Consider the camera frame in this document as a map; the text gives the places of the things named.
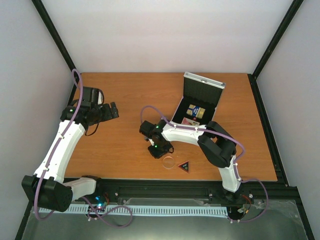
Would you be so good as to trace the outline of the aluminium poker case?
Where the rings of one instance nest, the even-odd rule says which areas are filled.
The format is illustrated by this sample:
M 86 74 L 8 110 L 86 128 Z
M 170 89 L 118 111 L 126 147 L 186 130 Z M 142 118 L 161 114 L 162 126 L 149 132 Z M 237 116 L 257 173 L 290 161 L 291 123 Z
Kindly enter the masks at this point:
M 183 95 L 171 119 L 182 124 L 183 118 L 188 118 L 206 125 L 213 120 L 226 83 L 213 80 L 194 73 L 185 72 L 183 75 Z M 205 109 L 203 118 L 195 118 L 187 114 L 189 105 Z

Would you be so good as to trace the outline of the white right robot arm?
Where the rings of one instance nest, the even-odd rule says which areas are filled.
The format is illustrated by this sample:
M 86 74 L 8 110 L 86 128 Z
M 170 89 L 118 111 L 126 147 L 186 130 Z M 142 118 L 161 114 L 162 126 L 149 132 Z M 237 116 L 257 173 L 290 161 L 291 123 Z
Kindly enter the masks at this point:
M 236 163 L 236 146 L 233 139 L 217 122 L 206 125 L 183 125 L 160 120 L 153 124 L 143 121 L 139 132 L 150 142 L 150 154 L 159 159 L 173 153 L 172 142 L 182 142 L 200 147 L 206 159 L 218 168 L 222 187 L 232 193 L 238 191 L 241 178 Z

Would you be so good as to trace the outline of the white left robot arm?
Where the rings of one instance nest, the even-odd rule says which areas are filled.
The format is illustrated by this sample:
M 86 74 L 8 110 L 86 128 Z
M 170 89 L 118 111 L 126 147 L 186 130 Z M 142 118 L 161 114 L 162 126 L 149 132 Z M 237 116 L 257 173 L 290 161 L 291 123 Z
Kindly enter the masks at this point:
M 102 90 L 80 89 L 79 98 L 62 111 L 57 134 L 46 157 L 32 176 L 22 179 L 22 188 L 34 208 L 65 212 L 81 197 L 88 196 L 95 202 L 103 198 L 104 188 L 98 185 L 101 178 L 84 175 L 64 182 L 65 172 L 77 143 L 88 135 L 89 127 L 98 127 L 118 116 L 116 103 L 105 103 Z

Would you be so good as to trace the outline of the blue Texas Hold'em card box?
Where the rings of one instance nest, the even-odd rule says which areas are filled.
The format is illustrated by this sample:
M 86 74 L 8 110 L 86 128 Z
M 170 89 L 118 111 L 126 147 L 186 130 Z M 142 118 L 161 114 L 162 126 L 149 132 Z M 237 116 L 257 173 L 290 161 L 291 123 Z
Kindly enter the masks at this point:
M 202 119 L 205 114 L 206 109 L 190 104 L 186 113 L 193 118 Z

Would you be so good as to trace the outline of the red playing card box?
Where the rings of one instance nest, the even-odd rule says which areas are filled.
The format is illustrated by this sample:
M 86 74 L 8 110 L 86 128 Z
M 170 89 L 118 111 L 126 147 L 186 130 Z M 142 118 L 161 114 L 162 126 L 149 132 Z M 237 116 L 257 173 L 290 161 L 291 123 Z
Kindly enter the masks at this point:
M 181 124 L 182 125 L 189 125 L 189 126 L 199 126 L 200 125 L 200 123 L 198 121 L 195 121 L 193 119 L 189 119 L 186 117 L 183 118 Z

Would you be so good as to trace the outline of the black triangular button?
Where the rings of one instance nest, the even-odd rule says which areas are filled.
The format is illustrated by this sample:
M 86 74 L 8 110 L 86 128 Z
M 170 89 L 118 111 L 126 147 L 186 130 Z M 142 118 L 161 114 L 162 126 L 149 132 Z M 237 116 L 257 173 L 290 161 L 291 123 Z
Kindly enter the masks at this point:
M 177 166 L 181 170 L 185 171 L 186 173 L 190 172 L 190 162 L 189 161 L 185 161 L 185 162 L 179 163 Z

